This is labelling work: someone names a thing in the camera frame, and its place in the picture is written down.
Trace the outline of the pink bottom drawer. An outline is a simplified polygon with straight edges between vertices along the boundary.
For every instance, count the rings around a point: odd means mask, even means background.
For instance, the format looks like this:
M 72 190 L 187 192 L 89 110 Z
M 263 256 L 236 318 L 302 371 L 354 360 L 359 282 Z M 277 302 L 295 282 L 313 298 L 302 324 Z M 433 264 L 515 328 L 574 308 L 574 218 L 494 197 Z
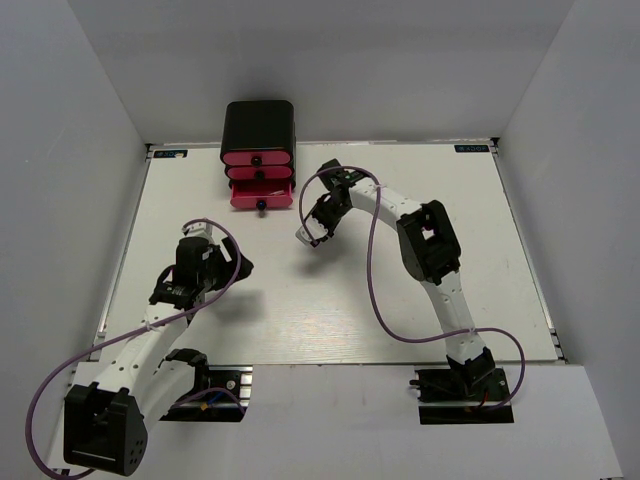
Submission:
M 275 190 L 285 190 L 284 195 L 267 196 Z M 293 188 L 289 181 L 239 181 L 231 185 L 231 206 L 236 210 L 257 211 L 285 210 L 293 204 Z

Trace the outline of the pink drawer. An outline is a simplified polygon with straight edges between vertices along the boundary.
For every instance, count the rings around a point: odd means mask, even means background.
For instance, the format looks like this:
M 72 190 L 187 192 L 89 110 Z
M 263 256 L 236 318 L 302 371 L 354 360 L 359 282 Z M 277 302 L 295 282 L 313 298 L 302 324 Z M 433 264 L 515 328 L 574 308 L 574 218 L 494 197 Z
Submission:
M 221 156 L 222 162 L 231 167 L 286 165 L 291 159 L 291 154 L 282 150 L 230 151 Z
M 284 195 L 267 196 L 275 190 L 285 190 Z M 231 185 L 231 206 L 236 210 L 257 211 L 285 210 L 293 204 L 293 188 L 289 181 L 239 181 Z
M 294 176 L 295 171 L 286 165 L 227 166 L 225 174 L 232 181 L 286 180 Z

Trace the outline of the pink top drawer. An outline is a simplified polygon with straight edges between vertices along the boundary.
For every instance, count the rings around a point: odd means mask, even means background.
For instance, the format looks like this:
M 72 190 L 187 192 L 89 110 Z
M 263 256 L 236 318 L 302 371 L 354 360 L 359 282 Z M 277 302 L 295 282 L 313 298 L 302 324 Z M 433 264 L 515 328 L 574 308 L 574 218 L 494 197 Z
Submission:
M 291 154 L 282 150 L 230 151 L 221 156 L 222 162 L 231 167 L 286 165 L 291 159 Z

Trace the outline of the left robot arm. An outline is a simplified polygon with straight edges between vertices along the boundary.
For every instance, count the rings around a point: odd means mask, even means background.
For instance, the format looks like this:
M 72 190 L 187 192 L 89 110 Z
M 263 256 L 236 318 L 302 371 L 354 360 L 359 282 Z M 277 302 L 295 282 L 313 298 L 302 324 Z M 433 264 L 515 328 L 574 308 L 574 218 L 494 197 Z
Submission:
M 182 238 L 175 261 L 158 277 L 140 333 L 88 385 L 75 384 L 64 399 L 66 463 L 120 476 L 140 466 L 149 433 L 169 411 L 212 392 L 206 354 L 177 348 L 207 293 L 223 292 L 247 278 L 252 263 L 229 237 Z

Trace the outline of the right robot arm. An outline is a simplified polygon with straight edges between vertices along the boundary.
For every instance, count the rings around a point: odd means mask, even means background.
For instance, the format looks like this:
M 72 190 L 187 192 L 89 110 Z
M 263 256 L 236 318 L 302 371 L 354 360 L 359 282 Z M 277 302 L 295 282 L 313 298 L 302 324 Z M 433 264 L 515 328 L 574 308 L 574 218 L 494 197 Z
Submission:
M 342 218 L 356 209 L 372 215 L 370 233 L 382 221 L 397 234 L 402 264 L 426 291 L 443 331 L 453 390 L 472 399 L 488 385 L 493 356 L 475 329 L 460 279 L 461 246 L 444 205 L 420 203 L 384 186 L 362 168 L 336 159 L 315 176 L 326 189 L 307 215 L 296 237 L 316 247 L 334 236 Z

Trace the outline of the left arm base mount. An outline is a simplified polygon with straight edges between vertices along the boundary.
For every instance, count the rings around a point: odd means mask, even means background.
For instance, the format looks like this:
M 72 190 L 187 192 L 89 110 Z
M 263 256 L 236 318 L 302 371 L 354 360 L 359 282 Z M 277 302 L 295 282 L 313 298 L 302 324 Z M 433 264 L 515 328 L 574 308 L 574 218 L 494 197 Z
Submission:
M 200 368 L 190 390 L 181 393 L 161 422 L 238 423 L 247 410 L 252 389 L 252 366 Z

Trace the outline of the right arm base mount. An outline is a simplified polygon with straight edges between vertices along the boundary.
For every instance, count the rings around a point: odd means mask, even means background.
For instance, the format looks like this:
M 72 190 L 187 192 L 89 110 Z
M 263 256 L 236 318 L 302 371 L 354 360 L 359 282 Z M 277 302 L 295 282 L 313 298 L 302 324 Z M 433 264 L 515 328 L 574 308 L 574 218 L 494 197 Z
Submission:
M 502 368 L 470 390 L 448 369 L 416 370 L 409 387 L 417 394 L 421 425 L 512 424 L 514 415 Z

